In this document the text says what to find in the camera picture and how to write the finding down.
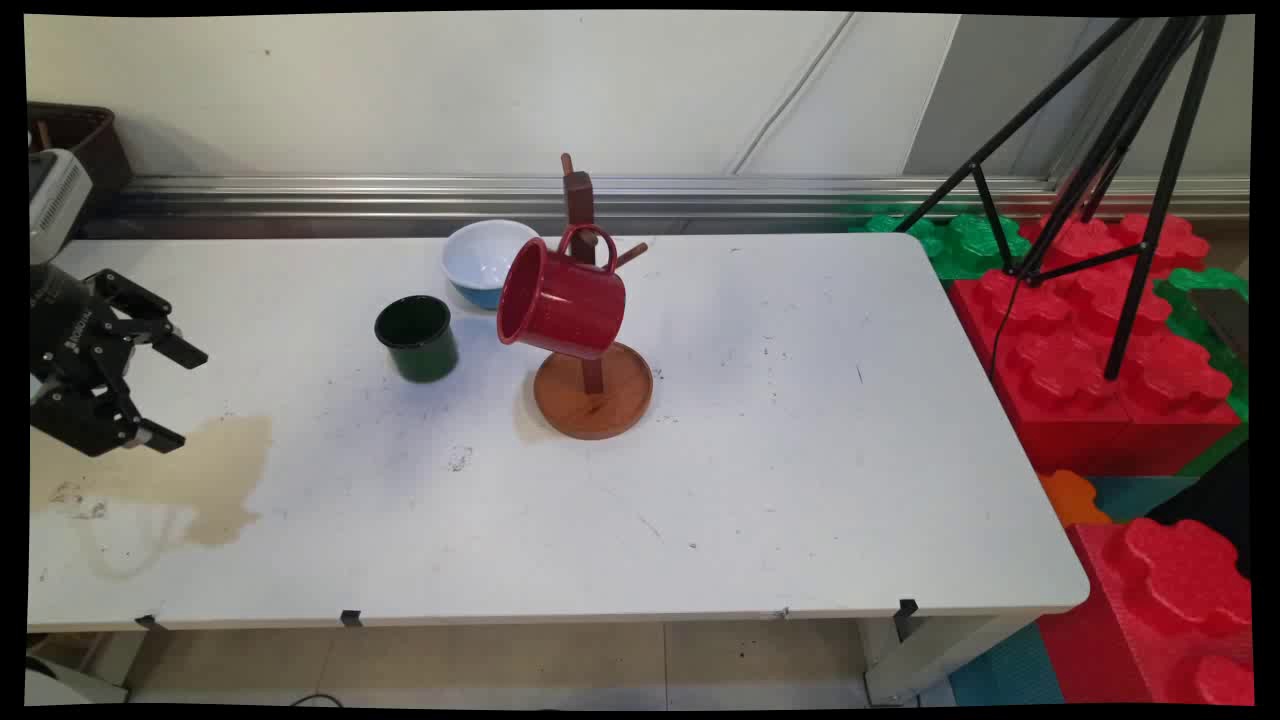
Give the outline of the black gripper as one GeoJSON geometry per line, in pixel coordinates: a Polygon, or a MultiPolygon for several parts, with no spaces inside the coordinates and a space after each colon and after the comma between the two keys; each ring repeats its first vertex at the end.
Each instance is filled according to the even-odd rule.
{"type": "Polygon", "coordinates": [[[88,457],[184,447],[184,436],[133,410],[125,383],[133,345],[150,345],[186,369],[209,361],[170,313],[165,299],[119,272],[78,279],[51,263],[32,265],[29,372],[38,386],[29,424],[88,457]]]}

